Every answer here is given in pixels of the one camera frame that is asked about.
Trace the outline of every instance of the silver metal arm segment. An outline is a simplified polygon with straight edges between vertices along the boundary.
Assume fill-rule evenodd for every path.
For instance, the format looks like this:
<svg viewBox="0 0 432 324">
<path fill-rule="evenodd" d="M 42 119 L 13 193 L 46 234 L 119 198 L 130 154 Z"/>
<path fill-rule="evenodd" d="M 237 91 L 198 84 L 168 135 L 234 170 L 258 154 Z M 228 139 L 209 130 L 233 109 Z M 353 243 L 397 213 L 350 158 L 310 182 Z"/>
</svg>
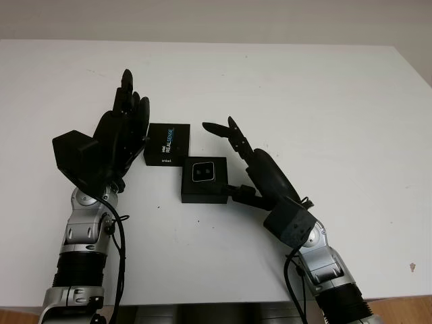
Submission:
<svg viewBox="0 0 432 324">
<path fill-rule="evenodd" d="M 329 246 L 320 221 L 298 253 L 308 287 L 329 324 L 383 324 L 372 315 L 342 258 Z"/>
<path fill-rule="evenodd" d="M 110 188 L 103 199 L 117 206 Z M 104 324 L 96 314 L 103 306 L 103 268 L 107 257 L 113 215 L 96 199 L 75 189 L 72 214 L 67 221 L 53 287 L 45 293 L 38 324 Z"/>
</svg>

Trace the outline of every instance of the robotic arm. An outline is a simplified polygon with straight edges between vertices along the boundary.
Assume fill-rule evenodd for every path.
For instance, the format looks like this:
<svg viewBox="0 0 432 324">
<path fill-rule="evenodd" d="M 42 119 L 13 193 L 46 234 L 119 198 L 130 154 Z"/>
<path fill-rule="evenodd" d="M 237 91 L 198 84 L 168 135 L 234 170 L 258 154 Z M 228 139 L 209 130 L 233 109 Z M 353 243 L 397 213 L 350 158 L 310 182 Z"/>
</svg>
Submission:
<svg viewBox="0 0 432 324">
<path fill-rule="evenodd" d="M 294 295 L 288 279 L 288 265 L 298 253 L 306 282 L 329 324 L 380 324 L 373 315 L 340 255 L 328 245 L 323 224 L 308 212 L 313 203 L 301 200 L 294 187 L 276 162 L 265 151 L 252 150 L 235 121 L 229 117 L 228 127 L 202 123 L 215 135 L 226 137 L 233 149 L 248 164 L 246 172 L 261 193 L 249 186 L 223 186 L 220 190 L 234 201 L 271 211 L 264 221 L 267 228 L 281 242 L 293 250 L 287 257 L 284 275 L 287 288 L 302 317 L 306 316 Z"/>
<path fill-rule="evenodd" d="M 119 276 L 110 323 L 116 321 L 123 294 L 126 246 L 122 221 L 115 211 L 123 176 L 143 150 L 149 126 L 149 99 L 132 92 L 126 70 L 112 111 L 101 118 L 93 137 L 72 130 L 53 139 L 60 171 L 76 185 L 53 287 L 45 294 L 39 324 L 106 324 L 96 311 L 103 306 L 103 269 L 112 237 L 119 251 Z M 114 238 L 115 224 L 120 244 Z"/>
</svg>

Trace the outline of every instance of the white wall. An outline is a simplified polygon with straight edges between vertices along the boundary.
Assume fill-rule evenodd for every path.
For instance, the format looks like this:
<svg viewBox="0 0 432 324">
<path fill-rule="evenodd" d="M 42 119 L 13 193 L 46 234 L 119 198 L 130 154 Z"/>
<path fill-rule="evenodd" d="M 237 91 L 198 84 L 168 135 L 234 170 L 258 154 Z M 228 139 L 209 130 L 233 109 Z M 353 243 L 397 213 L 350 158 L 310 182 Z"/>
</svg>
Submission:
<svg viewBox="0 0 432 324">
<path fill-rule="evenodd" d="M 432 84 L 432 0 L 2 0 L 0 38 L 394 45 Z"/>
</svg>

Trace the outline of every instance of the white table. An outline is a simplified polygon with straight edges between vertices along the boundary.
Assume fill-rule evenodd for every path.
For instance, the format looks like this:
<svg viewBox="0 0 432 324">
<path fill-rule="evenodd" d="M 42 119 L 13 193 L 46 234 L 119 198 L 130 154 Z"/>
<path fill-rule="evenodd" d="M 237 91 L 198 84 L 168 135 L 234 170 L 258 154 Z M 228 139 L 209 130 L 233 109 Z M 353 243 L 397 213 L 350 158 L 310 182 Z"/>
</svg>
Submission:
<svg viewBox="0 0 432 324">
<path fill-rule="evenodd" d="M 191 124 L 191 156 L 246 165 L 203 121 L 237 121 L 326 226 L 365 298 L 432 293 L 432 89 L 393 47 L 0 41 L 0 305 L 40 306 L 56 272 L 73 185 L 51 139 L 92 134 L 123 70 L 152 122 Z M 125 177 L 123 304 L 287 300 L 266 212 L 183 205 L 181 169 Z M 118 256 L 104 284 L 113 302 Z M 410 264 L 415 263 L 414 271 Z"/>
</svg>

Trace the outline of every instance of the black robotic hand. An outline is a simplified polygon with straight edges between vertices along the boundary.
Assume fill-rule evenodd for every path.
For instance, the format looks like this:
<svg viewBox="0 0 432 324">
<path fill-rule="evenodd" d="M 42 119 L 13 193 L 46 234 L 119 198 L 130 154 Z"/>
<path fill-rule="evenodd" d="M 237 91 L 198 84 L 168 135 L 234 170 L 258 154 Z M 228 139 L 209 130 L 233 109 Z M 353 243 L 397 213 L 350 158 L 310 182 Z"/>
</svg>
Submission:
<svg viewBox="0 0 432 324">
<path fill-rule="evenodd" d="M 61 172 L 89 196 L 101 197 L 106 187 L 123 192 L 122 178 L 143 150 L 149 127 L 149 98 L 133 92 L 133 78 L 125 70 L 113 110 L 99 121 L 93 137 L 72 130 L 53 139 Z"/>
<path fill-rule="evenodd" d="M 295 248 L 303 245 L 317 220 L 307 209 L 313 203 L 306 197 L 301 200 L 293 185 L 271 156 L 256 148 L 252 150 L 235 121 L 228 118 L 229 127 L 202 123 L 204 129 L 220 137 L 226 137 L 233 149 L 248 164 L 246 172 L 260 192 L 249 186 L 226 186 L 225 193 L 234 201 L 271 211 L 264 226 L 279 240 Z"/>
</svg>

